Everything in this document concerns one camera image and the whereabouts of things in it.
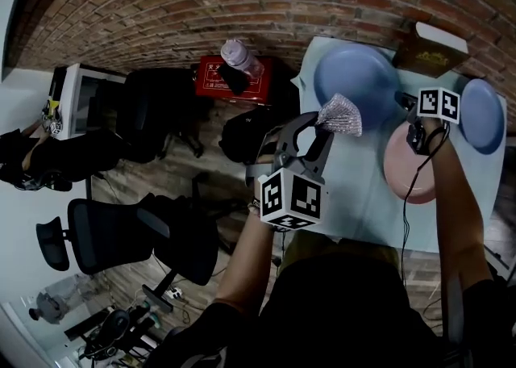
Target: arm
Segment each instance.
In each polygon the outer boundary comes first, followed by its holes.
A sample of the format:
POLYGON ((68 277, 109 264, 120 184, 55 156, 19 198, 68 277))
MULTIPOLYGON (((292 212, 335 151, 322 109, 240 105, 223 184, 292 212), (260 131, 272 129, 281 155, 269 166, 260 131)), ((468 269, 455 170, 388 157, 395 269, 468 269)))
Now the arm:
POLYGON ((32 148, 32 150, 27 153, 27 155, 25 156, 25 158, 23 159, 22 161, 22 169, 23 171, 27 171, 31 168, 31 157, 32 157, 32 152, 34 151, 34 149, 36 147, 38 147, 39 145, 42 145, 46 140, 47 138, 50 137, 50 134, 48 134, 47 132, 45 132, 41 137, 40 139, 38 140, 38 142, 34 145, 34 147, 32 148))
MULTIPOLYGON (((427 133, 440 124, 423 119, 427 133)), ((430 143, 433 151, 443 134, 430 143)), ((432 157, 437 210, 437 237, 443 288, 458 276, 462 291, 475 283, 492 279, 484 253, 484 222, 475 196, 464 175, 453 144, 447 140, 432 157)))
POLYGON ((31 124, 29 127, 27 127, 25 130, 22 131, 22 136, 24 137, 30 137, 34 132, 38 129, 38 127, 42 124, 41 120, 35 121, 33 124, 31 124))
POLYGON ((258 216, 249 214, 223 280, 218 285, 215 302, 227 303, 246 315, 258 315, 271 269, 273 239, 271 226, 261 222, 258 216))

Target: blue plate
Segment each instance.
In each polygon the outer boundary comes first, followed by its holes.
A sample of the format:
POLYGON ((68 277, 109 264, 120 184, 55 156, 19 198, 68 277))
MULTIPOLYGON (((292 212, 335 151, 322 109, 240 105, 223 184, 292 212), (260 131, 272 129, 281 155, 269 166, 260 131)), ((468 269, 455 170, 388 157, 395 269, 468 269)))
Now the blue plate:
POLYGON ((506 123, 500 99, 484 80, 471 80, 460 99, 460 130, 467 142, 482 154, 492 154, 500 147, 506 123))
POLYGON ((394 111, 400 90, 396 69, 376 49, 346 44, 330 50, 315 69, 314 88, 323 106, 335 94, 349 98, 360 110, 362 128, 380 126, 394 111))

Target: light blue tablecloth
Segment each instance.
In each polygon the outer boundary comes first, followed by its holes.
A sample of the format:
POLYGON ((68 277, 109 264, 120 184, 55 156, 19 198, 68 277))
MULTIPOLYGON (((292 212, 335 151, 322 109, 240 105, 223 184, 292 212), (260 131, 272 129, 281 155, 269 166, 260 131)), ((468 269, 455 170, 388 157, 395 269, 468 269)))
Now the light blue tablecloth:
MULTIPOLYGON (((314 92, 314 72, 321 57, 344 40, 314 37, 306 50, 299 75, 292 80, 298 86, 301 112, 318 111, 314 92)), ((389 60, 393 51, 378 48, 389 60)), ((398 70, 402 89, 417 96, 418 89, 442 86, 462 92, 467 79, 450 71, 440 78, 430 78, 410 71, 398 70)), ((506 115, 506 101, 500 97, 506 115)), ((384 125, 362 137, 335 135, 330 156, 322 175, 330 191, 330 202, 324 221, 311 231, 349 239, 374 242, 401 248, 403 242, 403 201, 389 188, 383 173, 385 146, 394 129, 403 121, 401 108, 384 125)), ((299 136, 300 154, 310 147, 314 133, 299 136)), ((462 137, 456 125, 451 127, 450 140, 480 206, 484 223, 489 223, 501 176, 506 139, 488 156, 478 153, 462 137)), ((410 237, 407 249, 438 252, 435 201, 423 205, 407 205, 410 237)))

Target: black backpack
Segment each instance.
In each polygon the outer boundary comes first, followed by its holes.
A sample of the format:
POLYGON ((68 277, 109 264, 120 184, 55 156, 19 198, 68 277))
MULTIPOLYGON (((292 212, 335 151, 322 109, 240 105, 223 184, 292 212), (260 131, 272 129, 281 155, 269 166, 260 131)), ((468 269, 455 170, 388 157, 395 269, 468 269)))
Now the black backpack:
POLYGON ((228 120, 218 145, 230 160, 252 165, 265 135, 287 118, 284 111, 257 107, 228 120))

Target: plastic water bottle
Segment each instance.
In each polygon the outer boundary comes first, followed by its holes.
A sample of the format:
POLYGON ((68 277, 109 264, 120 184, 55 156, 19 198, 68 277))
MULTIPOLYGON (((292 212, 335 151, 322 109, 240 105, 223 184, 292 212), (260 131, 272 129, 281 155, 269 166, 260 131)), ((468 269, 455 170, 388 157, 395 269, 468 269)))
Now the plastic water bottle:
POLYGON ((264 74, 264 65, 239 40, 227 40, 220 48, 220 55, 230 67, 250 77, 260 78, 264 74))

